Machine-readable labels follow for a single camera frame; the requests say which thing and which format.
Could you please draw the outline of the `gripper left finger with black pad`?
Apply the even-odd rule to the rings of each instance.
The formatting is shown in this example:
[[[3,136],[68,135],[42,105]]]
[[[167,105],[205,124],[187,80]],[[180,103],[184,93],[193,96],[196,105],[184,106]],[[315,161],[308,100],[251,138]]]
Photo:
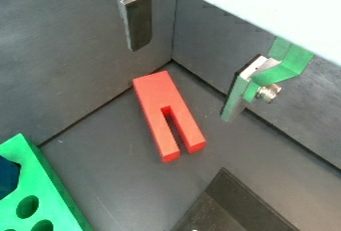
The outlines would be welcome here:
[[[128,48],[132,52],[152,39],[152,0],[117,0],[124,21]]]

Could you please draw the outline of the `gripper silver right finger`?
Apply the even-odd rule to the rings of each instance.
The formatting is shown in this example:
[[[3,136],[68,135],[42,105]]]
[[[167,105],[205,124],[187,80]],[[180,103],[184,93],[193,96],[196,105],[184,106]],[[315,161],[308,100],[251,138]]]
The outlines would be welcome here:
[[[298,77],[312,57],[311,52],[275,37],[267,56],[256,55],[233,74],[220,110],[221,120],[231,122],[255,99],[271,103],[280,92],[278,83]]]

